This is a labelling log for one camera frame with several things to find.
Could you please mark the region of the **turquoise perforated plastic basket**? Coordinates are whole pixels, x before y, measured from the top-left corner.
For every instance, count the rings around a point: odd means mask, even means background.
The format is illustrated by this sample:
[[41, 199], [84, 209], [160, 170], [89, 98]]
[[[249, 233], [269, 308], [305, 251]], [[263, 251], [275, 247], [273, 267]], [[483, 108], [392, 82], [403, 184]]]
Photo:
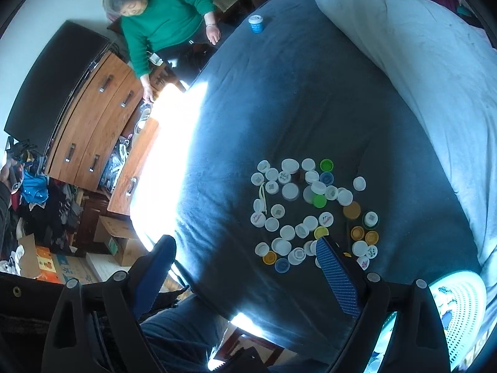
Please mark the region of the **turquoise perforated plastic basket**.
[[448, 348], [451, 370], [473, 354], [484, 321], [487, 292], [480, 276], [458, 271], [430, 284]]

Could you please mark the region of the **green bottle cap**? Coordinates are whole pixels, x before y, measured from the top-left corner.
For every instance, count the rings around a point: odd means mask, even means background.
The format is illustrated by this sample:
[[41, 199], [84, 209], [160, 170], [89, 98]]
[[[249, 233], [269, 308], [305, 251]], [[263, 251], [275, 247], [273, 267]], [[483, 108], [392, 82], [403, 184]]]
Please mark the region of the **green bottle cap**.
[[319, 167], [323, 173], [326, 173], [326, 172], [331, 173], [334, 170], [335, 164], [331, 159], [324, 158], [320, 162]]
[[326, 207], [327, 202], [327, 198], [322, 195], [315, 195], [312, 198], [312, 204], [318, 209], [323, 209], [324, 207]]

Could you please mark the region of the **white cap red print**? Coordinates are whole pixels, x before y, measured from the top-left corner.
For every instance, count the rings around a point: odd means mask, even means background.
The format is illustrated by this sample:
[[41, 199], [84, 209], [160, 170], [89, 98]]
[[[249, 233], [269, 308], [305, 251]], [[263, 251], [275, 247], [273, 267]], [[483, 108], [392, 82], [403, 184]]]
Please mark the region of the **white cap red print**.
[[266, 216], [264, 213], [256, 211], [250, 216], [251, 223], [258, 228], [265, 226]]

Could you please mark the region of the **cream plastic nozzle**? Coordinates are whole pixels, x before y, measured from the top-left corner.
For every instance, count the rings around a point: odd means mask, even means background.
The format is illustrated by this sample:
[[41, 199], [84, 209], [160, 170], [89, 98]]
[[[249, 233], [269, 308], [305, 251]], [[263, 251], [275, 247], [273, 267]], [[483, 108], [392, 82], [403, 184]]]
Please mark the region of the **cream plastic nozzle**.
[[267, 200], [265, 197], [265, 183], [259, 186], [259, 200], [261, 201], [260, 211], [267, 214]]

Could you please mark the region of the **wooden drawer cabinet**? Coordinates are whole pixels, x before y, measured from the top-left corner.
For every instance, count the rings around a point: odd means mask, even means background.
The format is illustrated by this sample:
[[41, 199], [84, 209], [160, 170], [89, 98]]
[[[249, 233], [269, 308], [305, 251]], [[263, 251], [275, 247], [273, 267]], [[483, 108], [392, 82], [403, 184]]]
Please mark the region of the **wooden drawer cabinet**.
[[142, 101], [142, 84], [115, 53], [103, 55], [71, 98], [52, 139], [45, 174], [104, 193], [104, 168]]

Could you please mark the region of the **dark blue bed blanket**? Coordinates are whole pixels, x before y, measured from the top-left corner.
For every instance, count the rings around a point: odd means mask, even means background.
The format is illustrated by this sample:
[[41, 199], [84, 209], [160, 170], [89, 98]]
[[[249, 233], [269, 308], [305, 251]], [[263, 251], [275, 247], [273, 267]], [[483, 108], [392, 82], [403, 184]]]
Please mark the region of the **dark blue bed blanket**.
[[388, 78], [314, 0], [270, 0], [265, 28], [240, 25], [197, 77], [199, 109], [177, 210], [180, 271], [225, 317], [330, 363], [353, 326], [313, 259], [280, 274], [255, 254], [274, 235], [250, 222], [262, 160], [335, 165], [335, 184], [379, 217], [370, 269], [409, 284], [479, 272], [467, 218], [431, 142]]

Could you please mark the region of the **black television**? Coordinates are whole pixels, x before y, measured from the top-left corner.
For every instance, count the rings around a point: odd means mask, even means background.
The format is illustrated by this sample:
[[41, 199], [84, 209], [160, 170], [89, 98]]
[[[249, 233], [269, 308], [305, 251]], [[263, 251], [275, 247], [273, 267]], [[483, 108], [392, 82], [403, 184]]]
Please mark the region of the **black television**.
[[4, 131], [45, 154], [70, 97], [109, 45], [110, 40], [101, 34], [66, 21], [25, 77]]

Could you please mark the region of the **light blue duvet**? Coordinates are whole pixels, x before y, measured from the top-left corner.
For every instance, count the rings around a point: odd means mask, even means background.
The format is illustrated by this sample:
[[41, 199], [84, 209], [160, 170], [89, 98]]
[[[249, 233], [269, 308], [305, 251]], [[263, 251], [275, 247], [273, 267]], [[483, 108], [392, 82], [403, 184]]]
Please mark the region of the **light blue duvet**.
[[429, 0], [315, 0], [390, 79], [431, 140], [478, 249], [496, 261], [496, 52]]

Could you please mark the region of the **person in green sweater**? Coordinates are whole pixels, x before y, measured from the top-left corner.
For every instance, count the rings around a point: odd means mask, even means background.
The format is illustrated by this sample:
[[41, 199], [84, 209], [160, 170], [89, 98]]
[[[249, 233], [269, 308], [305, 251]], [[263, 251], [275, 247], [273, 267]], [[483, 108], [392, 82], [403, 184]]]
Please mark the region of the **person in green sweater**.
[[163, 60], [190, 43], [221, 45], [222, 33], [212, 0], [110, 0], [121, 28], [143, 99], [154, 101], [148, 52]]

